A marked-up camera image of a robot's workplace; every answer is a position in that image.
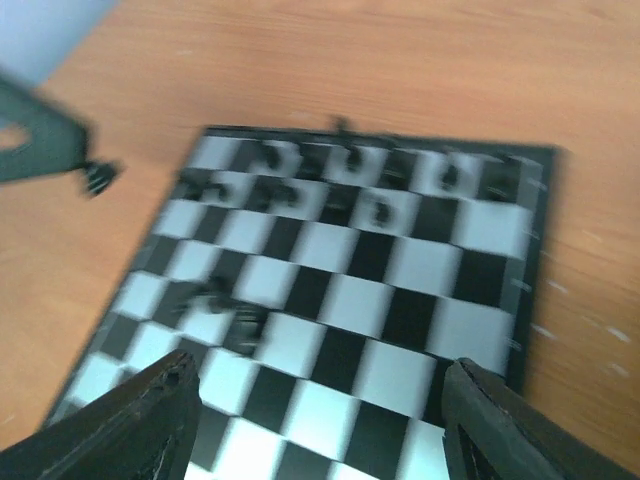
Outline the black piece new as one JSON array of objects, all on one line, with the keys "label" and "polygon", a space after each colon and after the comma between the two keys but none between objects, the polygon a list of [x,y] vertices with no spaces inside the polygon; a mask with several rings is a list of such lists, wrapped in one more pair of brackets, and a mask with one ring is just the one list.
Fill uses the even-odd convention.
[{"label": "black piece new", "polygon": [[300,155],[289,144],[260,141],[257,143],[256,151],[258,165],[271,174],[292,175],[301,161]]}]

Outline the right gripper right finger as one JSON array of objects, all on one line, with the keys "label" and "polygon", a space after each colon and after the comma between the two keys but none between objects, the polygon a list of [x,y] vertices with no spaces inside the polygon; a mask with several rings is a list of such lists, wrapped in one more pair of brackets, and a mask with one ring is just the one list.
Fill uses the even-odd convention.
[{"label": "right gripper right finger", "polygon": [[444,452],[451,479],[633,480],[468,358],[446,370]]}]

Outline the black piece back row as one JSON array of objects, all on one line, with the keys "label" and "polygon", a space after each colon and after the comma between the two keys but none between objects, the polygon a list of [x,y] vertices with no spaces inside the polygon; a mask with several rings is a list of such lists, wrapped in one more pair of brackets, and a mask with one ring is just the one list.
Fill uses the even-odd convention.
[{"label": "black piece back row", "polygon": [[358,184],[362,182],[363,153],[355,143],[346,117],[337,116],[334,120],[335,143],[328,157],[328,179],[338,183]]}]

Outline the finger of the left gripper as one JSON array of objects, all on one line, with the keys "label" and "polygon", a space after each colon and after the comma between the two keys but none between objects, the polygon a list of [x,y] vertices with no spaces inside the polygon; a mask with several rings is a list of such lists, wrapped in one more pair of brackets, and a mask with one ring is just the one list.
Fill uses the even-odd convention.
[{"label": "finger of the left gripper", "polygon": [[25,84],[1,74],[1,117],[26,131],[24,143],[1,152],[1,181],[10,183],[81,170],[93,183],[89,124]]}]

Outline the black pawn second row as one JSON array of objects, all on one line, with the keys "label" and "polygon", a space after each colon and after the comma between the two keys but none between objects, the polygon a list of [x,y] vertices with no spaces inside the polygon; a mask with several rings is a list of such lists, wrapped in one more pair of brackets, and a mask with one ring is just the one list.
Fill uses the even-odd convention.
[{"label": "black pawn second row", "polygon": [[256,193],[256,207],[259,210],[267,210],[273,204],[283,203],[289,207],[295,207],[300,200],[298,189],[292,185],[279,183],[259,185]]}]

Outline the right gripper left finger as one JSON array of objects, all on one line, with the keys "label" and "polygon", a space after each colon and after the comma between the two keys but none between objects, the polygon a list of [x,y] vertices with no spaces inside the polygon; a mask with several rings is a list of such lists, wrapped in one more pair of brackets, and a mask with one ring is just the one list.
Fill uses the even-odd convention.
[{"label": "right gripper left finger", "polygon": [[200,418],[198,368],[176,350],[1,453],[4,479],[182,479]]}]

